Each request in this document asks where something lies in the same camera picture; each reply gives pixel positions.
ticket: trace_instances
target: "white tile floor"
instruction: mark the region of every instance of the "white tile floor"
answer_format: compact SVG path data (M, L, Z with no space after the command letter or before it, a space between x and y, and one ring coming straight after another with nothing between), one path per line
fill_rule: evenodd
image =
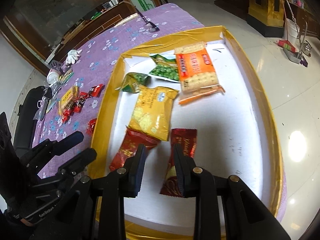
M288 199L281 224L292 240L299 239L320 208L320 41L307 38L313 52L306 68L290 62L275 39L264 38L214 0L169 2L205 26L226 26L255 67L275 115L284 160Z

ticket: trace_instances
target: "metal bolt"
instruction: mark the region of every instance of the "metal bolt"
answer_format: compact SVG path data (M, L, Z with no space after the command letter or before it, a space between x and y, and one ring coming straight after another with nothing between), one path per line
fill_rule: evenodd
M230 180L233 182L238 182L240 180L240 178L237 175L231 175Z
M62 196L61 190L57 190L57 191L56 191L56 195L57 195L57 197L61 197L61 196Z
M193 172L194 172L194 173L200 174L202 171L203 171L203 170L202 170L200 167L195 167L195 168L193 168Z
M117 169L117 172L119 174L125 174L127 172L127 170L125 168L119 168L119 169Z
M82 183L87 183L89 180L90 180L90 178L89 178L88 176L83 176L83 177L80 179L80 181L81 181Z

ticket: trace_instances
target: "yellow snack bag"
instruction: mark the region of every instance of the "yellow snack bag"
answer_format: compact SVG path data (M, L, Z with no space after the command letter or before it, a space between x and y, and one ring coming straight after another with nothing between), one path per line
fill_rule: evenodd
M168 140L172 103L179 91L167 87L147 88L140 92L129 127L162 141Z
M73 101L75 101L79 96L79 88L77 86L72 86L59 101L59 114L62 115L63 111L72 106Z

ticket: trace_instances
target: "floral tablecloth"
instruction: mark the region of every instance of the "floral tablecloth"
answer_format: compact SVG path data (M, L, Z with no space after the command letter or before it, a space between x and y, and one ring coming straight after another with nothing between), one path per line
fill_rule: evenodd
M80 91L84 92L99 84L107 85L120 54L141 43L167 34L203 27L190 14L172 3L143 14L159 27L159 32L149 33L144 28L143 19L135 18L121 26L108 29L88 41L81 47L83 50L81 57L72 65L74 74L59 91L58 98L61 98L72 85L78 86ZM57 107L54 107L42 121L38 121L33 147L47 138L60 141L74 131L81 131L84 134L82 143L61 156L55 156L40 171L41 178L55 175L59 166L90 147L92 136L86 133L87 126L91 119L97 117L103 95L104 90L99 98L88 98L82 111L74 113L66 123L62 123Z

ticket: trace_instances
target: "green pea package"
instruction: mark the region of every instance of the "green pea package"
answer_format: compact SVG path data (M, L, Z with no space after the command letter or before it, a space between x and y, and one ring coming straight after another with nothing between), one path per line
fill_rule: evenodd
M180 83L175 55L150 54L150 57L156 63L156 67L149 72L150 76Z

